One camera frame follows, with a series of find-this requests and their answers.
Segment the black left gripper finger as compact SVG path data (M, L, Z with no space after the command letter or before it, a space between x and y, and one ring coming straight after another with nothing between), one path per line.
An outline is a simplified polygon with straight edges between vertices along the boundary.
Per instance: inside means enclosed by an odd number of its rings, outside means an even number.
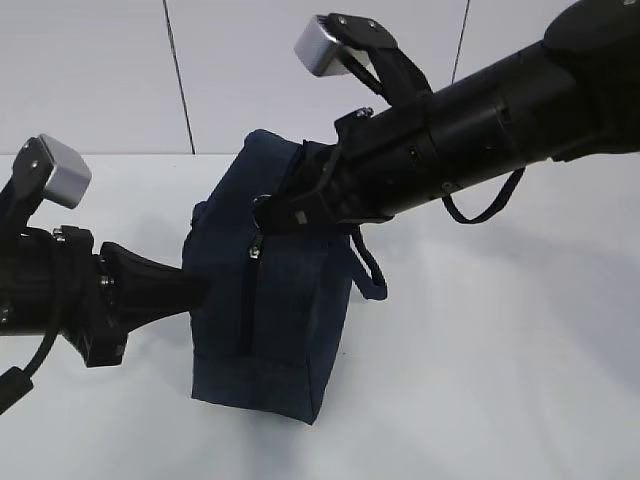
M106 297L117 320L158 320L188 312L202 304L209 290L205 279L114 242L103 243L99 257L111 279Z

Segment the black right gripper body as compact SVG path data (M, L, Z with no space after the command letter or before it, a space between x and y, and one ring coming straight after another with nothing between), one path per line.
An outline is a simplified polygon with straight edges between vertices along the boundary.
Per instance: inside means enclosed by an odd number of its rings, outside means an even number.
M384 223L450 194L450 176L430 130L432 106L431 97L416 97L334 122L338 153L328 194L337 224Z

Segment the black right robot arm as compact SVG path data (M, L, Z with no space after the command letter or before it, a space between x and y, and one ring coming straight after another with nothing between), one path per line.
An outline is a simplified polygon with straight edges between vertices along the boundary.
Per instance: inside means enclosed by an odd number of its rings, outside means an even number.
M380 23L313 18L296 54L315 76L335 65L382 96L381 113L340 118L338 141L305 148L254 217L269 233L383 223L553 159L639 148L639 5L578 1L543 38L439 91Z

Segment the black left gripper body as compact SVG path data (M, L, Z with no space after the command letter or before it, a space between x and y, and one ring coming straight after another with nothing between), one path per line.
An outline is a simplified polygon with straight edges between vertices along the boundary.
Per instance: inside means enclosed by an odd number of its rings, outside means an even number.
M43 335L53 319L88 368L122 363L125 331L110 311L105 263L90 231L30 229L1 243L1 334Z

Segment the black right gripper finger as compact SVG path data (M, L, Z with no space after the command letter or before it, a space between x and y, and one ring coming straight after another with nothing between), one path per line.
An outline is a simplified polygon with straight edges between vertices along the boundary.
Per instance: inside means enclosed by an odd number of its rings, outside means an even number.
M286 200L279 195L255 198L255 224L267 235L324 235L350 233L320 197Z
M340 144L321 144L304 141L299 158L285 180L279 195L286 200L323 196L329 200L340 198L336 182L336 162Z

